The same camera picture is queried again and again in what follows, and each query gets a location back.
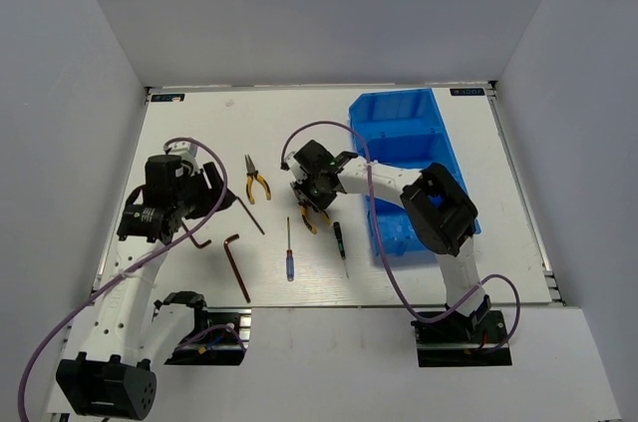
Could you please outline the yellow needle-nose pliers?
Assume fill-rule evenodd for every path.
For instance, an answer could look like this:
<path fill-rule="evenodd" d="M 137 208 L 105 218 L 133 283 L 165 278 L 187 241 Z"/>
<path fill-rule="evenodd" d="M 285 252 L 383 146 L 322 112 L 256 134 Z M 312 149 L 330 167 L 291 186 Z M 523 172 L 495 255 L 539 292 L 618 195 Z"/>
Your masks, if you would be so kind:
<path fill-rule="evenodd" d="M 260 186 L 262 186 L 265 192 L 266 199 L 270 201 L 272 198 L 272 194 L 267 180 L 259 173 L 250 155 L 245 155 L 244 161 L 246 167 L 245 191 L 249 203 L 251 205 L 255 204 L 255 197 L 252 190 L 254 184 L 259 184 Z"/>
<path fill-rule="evenodd" d="M 318 214 L 321 216 L 323 222 L 325 222 L 328 226 L 332 226 L 333 222 L 325 211 L 317 211 L 315 208 L 310 205 L 301 205 L 300 213 L 302 217 L 302 221 L 305 227 L 312 233 L 316 234 L 318 232 L 318 225 L 313 221 L 313 215 Z"/>

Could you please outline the black green precision screwdriver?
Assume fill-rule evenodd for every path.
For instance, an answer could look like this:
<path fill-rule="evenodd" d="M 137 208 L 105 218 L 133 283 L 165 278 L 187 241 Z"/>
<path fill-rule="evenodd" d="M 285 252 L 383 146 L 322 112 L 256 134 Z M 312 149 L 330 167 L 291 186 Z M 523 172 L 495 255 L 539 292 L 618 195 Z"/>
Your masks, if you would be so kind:
<path fill-rule="evenodd" d="M 346 277 L 349 277 L 349 272 L 348 272 L 348 268 L 347 268 L 347 255 L 346 255 L 346 250 L 345 250 L 345 245 L 344 245 L 344 238 L 343 238 L 343 232 L 342 232 L 342 228 L 341 225 L 337 222 L 334 221 L 332 224 L 332 228 L 333 228 L 333 232 L 337 241 L 337 246 L 338 246 L 338 251 L 341 257 L 341 260 L 343 262 L 344 265 L 344 270 L 346 273 Z"/>

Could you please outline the blue handled screwdriver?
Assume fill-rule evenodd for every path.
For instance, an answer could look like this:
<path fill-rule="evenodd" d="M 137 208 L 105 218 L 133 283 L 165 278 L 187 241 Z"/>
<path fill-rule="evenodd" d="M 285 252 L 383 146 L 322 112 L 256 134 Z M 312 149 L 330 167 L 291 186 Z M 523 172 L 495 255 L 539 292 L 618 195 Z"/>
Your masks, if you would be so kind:
<path fill-rule="evenodd" d="M 291 224 L 290 217 L 286 221 L 287 249 L 286 249 L 286 277 L 288 281 L 294 280 L 294 256 L 291 248 Z"/>

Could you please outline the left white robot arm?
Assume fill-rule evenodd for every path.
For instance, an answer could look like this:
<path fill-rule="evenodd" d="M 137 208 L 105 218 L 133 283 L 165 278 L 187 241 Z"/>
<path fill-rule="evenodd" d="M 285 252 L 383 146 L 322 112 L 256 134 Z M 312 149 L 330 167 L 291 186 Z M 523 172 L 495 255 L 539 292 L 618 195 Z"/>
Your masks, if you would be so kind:
<path fill-rule="evenodd" d="M 204 338 L 210 316 L 170 301 L 145 325 L 155 280 L 168 247 L 187 219 L 223 211 L 233 195 L 214 163 L 188 150 L 151 156 L 145 181 L 127 197 L 117 229 L 116 261 L 98 291 L 98 316 L 79 353 L 60 361 L 56 382 L 81 416 L 144 420 L 157 394 L 155 365 L 185 337 Z"/>

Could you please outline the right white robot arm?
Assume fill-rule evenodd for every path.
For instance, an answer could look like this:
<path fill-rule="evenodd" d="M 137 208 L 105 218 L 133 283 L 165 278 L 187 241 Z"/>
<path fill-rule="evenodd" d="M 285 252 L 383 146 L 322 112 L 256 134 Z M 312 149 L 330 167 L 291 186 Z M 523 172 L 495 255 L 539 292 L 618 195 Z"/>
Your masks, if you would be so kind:
<path fill-rule="evenodd" d="M 323 212 L 340 194 L 367 195 L 403 209 L 421 244 L 436 256 L 446 290 L 452 333 L 471 341 L 483 333 L 491 304 L 481 287 L 474 236 L 478 210 L 449 170 L 432 163 L 423 170 L 369 162 L 353 152 L 332 155 L 312 140 L 284 157 L 301 205 Z"/>

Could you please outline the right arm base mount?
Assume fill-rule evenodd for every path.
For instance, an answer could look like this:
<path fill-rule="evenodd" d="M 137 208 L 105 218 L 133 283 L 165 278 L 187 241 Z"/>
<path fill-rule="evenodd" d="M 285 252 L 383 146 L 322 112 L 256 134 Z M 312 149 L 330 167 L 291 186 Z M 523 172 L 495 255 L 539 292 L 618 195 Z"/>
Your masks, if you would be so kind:
<path fill-rule="evenodd" d="M 471 335 L 451 318 L 434 324 L 413 320 L 411 325 L 421 368 L 512 365 L 509 345 L 505 341 L 505 321 L 499 310 L 491 310 Z"/>

